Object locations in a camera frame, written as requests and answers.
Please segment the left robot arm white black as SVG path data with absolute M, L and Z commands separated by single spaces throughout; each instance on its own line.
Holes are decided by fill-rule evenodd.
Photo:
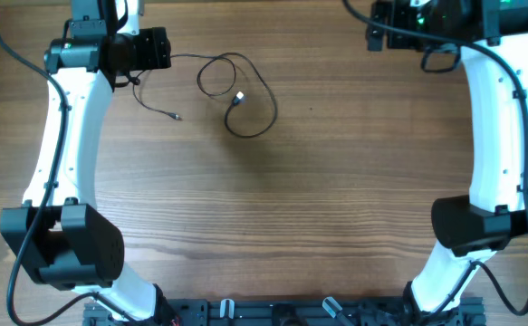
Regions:
M 91 298 L 109 321 L 177 325 L 160 288 L 125 260 L 120 230 L 97 208 L 94 175 L 101 126 L 115 90 L 136 85 L 136 72 L 167 69 L 164 28 L 143 29 L 140 1 L 74 1 L 62 36 L 39 73 L 49 98 L 36 168 L 22 204 L 0 215 L 15 272 L 37 284 Z

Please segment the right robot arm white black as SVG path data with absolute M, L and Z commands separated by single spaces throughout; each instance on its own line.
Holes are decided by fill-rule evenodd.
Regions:
M 408 297 L 419 319 L 454 311 L 478 269 L 528 237 L 528 0 L 377 1 L 371 51 L 449 53 L 469 88 L 474 163 L 466 195 L 431 208 L 437 241 Z

